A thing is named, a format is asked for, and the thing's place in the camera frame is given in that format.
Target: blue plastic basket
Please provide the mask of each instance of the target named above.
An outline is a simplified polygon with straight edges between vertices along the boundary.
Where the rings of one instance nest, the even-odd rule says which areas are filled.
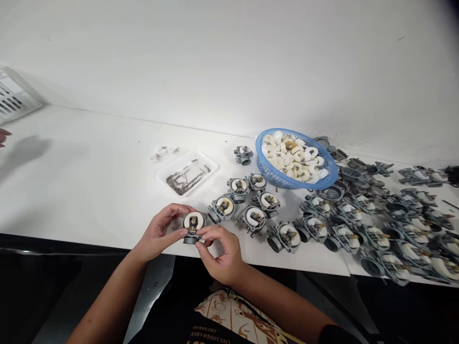
[[[275,131],[280,130],[284,134],[292,134],[295,135],[297,139],[302,139],[306,145],[309,147],[316,147],[319,151],[319,156],[324,158],[325,163],[322,168],[326,168],[328,170],[328,175],[324,178],[319,180],[316,184],[309,184],[305,182],[296,181],[293,178],[288,177],[287,175],[280,172],[277,168],[271,165],[271,163],[266,159],[262,152],[262,144],[263,138],[265,135],[273,135]],[[295,189],[312,189],[312,190],[321,190],[326,189],[329,186],[332,186],[336,180],[338,179],[338,167],[336,166],[335,160],[331,157],[330,153],[327,152],[325,148],[323,148],[320,144],[315,142],[313,139],[309,138],[306,135],[303,135],[299,132],[283,129],[283,128],[272,128],[267,129],[262,132],[257,137],[256,142],[257,148],[257,165],[260,169],[260,173],[263,177],[266,178],[272,185],[289,190]]]

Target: person's left hand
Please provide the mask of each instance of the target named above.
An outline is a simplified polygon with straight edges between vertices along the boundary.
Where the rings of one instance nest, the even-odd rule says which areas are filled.
[[[153,217],[147,230],[138,244],[132,249],[130,255],[140,263],[146,263],[159,256],[167,247],[188,234],[188,230],[182,228],[181,230],[175,230],[171,234],[165,235],[172,220],[194,211],[196,209],[189,205],[169,204]]]

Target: white wall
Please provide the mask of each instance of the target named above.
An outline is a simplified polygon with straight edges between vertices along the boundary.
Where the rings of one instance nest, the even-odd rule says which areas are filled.
[[[442,4],[2,0],[0,63],[50,104],[459,163],[459,54]]]

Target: forearm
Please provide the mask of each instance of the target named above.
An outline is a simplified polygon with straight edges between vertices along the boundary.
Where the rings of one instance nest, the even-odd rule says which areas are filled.
[[[307,343],[317,343],[322,329],[328,324],[335,324],[293,290],[249,265],[246,265],[242,278],[231,287],[265,312],[284,331]]]
[[[146,263],[128,253],[67,343],[122,343],[142,286]]]

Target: hand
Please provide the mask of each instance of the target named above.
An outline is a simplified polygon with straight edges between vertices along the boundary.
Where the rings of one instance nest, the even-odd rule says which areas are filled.
[[[220,226],[207,226],[198,230],[196,234],[201,235],[205,240],[204,244],[197,242],[195,245],[209,274],[228,286],[237,283],[248,267],[242,261],[238,237]],[[220,239],[225,252],[220,257],[214,258],[208,247],[216,239]]]
[[[6,141],[6,137],[10,135],[11,133],[9,131],[0,128],[0,148],[5,147],[3,143]]]
[[[146,263],[159,256],[167,247],[188,234],[188,230],[182,228],[165,235],[172,220],[178,216],[183,217],[193,211],[196,211],[196,209],[189,205],[169,204],[154,216],[142,238],[130,252],[130,255],[140,263]]]

